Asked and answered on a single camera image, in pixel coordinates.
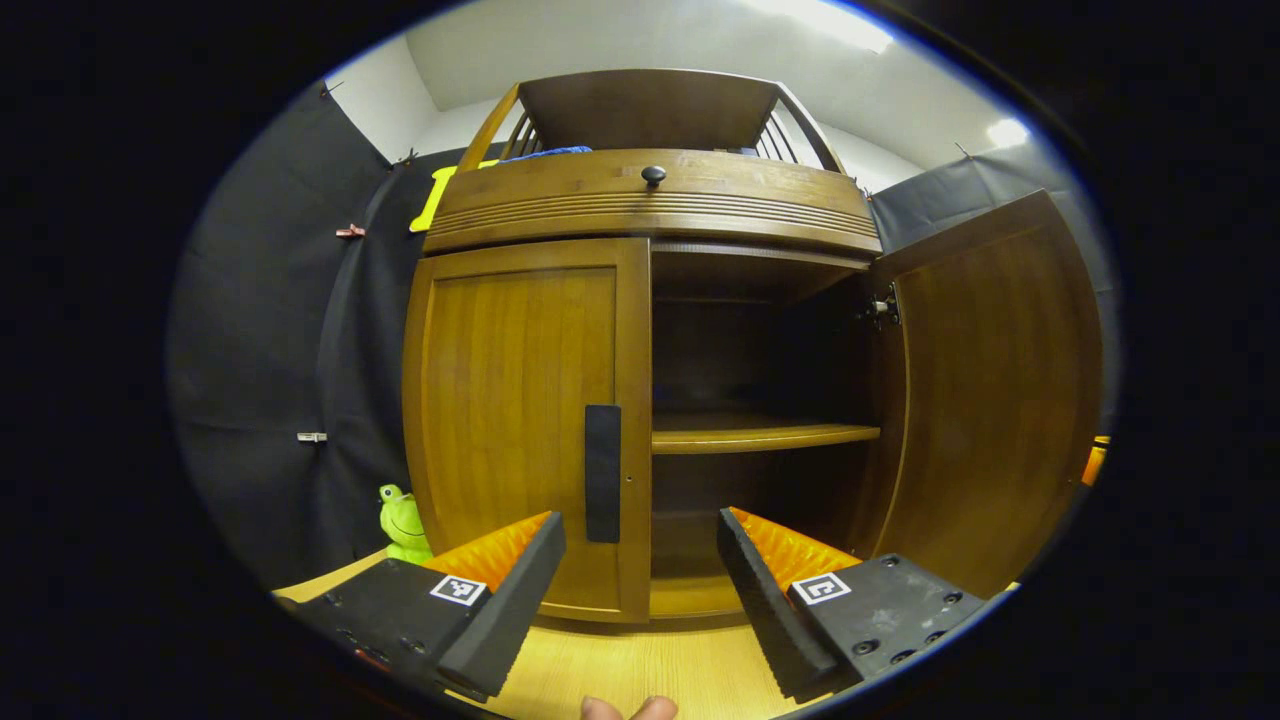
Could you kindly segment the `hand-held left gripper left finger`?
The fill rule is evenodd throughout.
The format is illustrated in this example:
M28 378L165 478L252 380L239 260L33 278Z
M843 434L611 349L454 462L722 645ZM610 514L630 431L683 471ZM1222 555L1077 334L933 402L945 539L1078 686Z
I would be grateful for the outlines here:
M500 693L566 553L545 511L426 562L383 559L287 611L344 652L422 692Z

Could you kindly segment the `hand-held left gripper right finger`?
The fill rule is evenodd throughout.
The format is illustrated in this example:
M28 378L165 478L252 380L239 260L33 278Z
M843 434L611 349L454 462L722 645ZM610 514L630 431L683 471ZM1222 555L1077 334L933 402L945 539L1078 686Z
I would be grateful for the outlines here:
M744 509L721 509L716 544L774 682L794 701L899 670L988 602L901 553L858 559Z

